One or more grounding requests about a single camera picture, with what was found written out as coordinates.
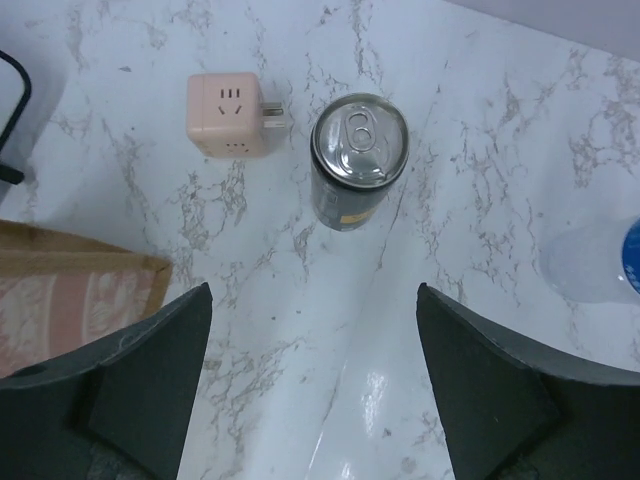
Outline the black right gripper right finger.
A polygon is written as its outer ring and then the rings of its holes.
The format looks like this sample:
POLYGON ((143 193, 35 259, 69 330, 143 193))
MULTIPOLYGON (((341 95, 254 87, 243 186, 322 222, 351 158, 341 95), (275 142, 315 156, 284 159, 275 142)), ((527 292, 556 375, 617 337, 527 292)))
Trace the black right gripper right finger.
POLYGON ((638 478, 638 373, 533 340, 427 284, 416 318, 456 478, 638 478))

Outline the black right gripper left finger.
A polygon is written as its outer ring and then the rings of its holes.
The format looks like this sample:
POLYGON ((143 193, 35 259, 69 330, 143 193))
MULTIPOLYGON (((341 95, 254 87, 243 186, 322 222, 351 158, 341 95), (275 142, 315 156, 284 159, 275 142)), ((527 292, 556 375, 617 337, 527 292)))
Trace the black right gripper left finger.
POLYGON ((212 320, 203 283, 1 381, 4 479, 174 479, 212 320))

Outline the tan canvas tote bag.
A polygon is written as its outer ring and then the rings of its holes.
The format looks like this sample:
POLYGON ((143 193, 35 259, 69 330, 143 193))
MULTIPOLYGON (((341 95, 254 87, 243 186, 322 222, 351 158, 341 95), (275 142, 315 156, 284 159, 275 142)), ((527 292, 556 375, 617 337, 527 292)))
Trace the tan canvas tote bag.
POLYGON ((1 374, 69 353, 157 312, 170 261, 1 223, 1 374))

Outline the large blue-label water bottle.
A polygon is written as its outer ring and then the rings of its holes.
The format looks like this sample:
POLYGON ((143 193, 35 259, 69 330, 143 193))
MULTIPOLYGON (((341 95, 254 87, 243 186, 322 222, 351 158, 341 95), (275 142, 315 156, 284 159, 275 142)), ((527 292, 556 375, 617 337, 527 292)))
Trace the large blue-label water bottle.
POLYGON ((566 231, 541 249, 546 282, 579 303, 639 303, 639 219, 607 220, 566 231))

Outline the black Schweppes can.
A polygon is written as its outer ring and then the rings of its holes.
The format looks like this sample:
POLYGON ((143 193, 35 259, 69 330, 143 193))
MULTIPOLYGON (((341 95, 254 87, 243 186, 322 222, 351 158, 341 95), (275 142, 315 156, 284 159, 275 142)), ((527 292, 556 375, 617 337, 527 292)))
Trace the black Schweppes can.
POLYGON ((321 112, 310 136, 311 203, 318 220, 339 232, 373 215, 407 164, 409 131, 395 105, 353 93, 321 112))

